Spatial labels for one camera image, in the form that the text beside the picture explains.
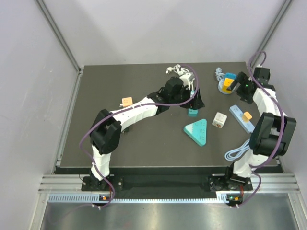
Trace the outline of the teal rectangular power strip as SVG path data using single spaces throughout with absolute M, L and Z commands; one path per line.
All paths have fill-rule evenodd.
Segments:
M 188 116 L 196 117 L 198 115 L 198 110 L 188 109 Z

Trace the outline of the yellow cube plug adapter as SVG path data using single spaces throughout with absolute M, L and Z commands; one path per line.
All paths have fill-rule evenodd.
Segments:
M 223 84 L 221 86 L 221 92 L 224 94 L 230 94 L 232 93 L 232 90 L 229 90 L 228 88 L 231 86 L 231 84 L 234 82 L 234 79 L 231 78 L 225 78 L 223 81 Z

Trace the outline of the round light blue socket base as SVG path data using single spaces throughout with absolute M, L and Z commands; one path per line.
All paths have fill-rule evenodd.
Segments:
M 218 90 L 221 92 L 221 93 L 223 93 L 223 94 L 226 94 L 226 95 L 229 95 L 229 94 L 232 94 L 233 92 L 232 91 L 230 91 L 230 92 L 224 92 L 223 90 L 222 90 L 222 87 L 223 87 L 223 85 L 224 85 L 224 79 L 221 79 L 220 81 L 219 81 L 219 83 L 218 83 Z

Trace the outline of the teal triangular power strip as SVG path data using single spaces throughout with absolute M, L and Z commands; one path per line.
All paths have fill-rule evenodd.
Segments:
M 207 137 L 207 120 L 201 119 L 184 127 L 184 132 L 199 146 L 206 144 Z

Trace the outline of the white cube plug adapter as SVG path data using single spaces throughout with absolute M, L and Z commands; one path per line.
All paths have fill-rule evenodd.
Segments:
M 227 120 L 227 115 L 217 112 L 213 119 L 212 125 L 218 128 L 223 128 L 226 120 Z

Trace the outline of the peach cube plug adapter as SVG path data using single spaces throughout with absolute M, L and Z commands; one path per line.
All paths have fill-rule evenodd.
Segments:
M 119 105 L 120 107 L 128 107 L 133 105 L 133 98 L 132 97 L 125 97 L 121 99 L 121 104 Z

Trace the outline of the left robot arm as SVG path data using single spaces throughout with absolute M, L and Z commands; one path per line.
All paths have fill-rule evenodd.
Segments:
M 101 110 L 92 127 L 90 142 L 93 150 L 92 184 L 98 190 L 107 188 L 111 153 L 118 147 L 121 132 L 131 125 L 157 116 L 170 107 L 198 110 L 204 107 L 198 80 L 192 73 L 171 77 L 158 91 L 126 108 L 109 112 Z

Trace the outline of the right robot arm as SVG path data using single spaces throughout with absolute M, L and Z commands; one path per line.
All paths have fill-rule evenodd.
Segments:
M 269 84 L 270 76 L 268 68 L 259 66 L 251 77 L 243 72 L 238 73 L 227 87 L 229 91 L 235 89 L 242 101 L 255 103 L 260 114 L 249 139 L 249 149 L 226 170 L 224 184 L 228 189 L 245 185 L 254 169 L 277 156 L 283 156 L 288 150 L 296 120 L 282 111 L 275 88 Z

